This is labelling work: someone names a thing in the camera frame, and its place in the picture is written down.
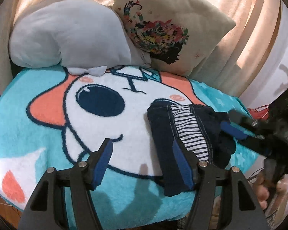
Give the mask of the person's right hand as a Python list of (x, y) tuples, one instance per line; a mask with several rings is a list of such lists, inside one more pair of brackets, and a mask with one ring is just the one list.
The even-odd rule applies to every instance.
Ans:
[[(263, 210), (268, 208), (267, 200), (271, 197), (270, 192), (268, 191), (268, 186), (265, 185), (264, 183), (265, 179), (263, 172), (261, 171), (257, 175), (257, 179), (254, 182), (252, 188)], [(280, 181), (277, 182), (276, 198), (274, 200), (274, 203), (271, 205), (270, 210), (268, 210), (268, 212), (274, 212), (279, 208), (280, 204), (282, 203), (282, 201), (286, 196), (287, 190), (288, 190), (288, 180), (285, 177), (283, 177)]]

